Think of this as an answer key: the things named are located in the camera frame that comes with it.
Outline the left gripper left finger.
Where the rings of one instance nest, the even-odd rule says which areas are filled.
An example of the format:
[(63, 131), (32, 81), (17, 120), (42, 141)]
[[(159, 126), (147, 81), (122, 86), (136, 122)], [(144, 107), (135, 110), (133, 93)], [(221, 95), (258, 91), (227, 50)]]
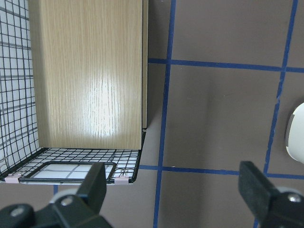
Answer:
[(105, 164), (95, 162), (76, 192), (85, 204), (99, 214), (106, 196)]

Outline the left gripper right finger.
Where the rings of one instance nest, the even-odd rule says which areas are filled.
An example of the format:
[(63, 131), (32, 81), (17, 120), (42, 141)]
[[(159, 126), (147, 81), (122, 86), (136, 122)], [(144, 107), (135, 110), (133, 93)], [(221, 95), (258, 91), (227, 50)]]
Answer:
[(238, 191), (258, 221), (266, 219), (272, 201), (280, 195), (280, 191), (250, 161), (242, 161), (239, 165)]

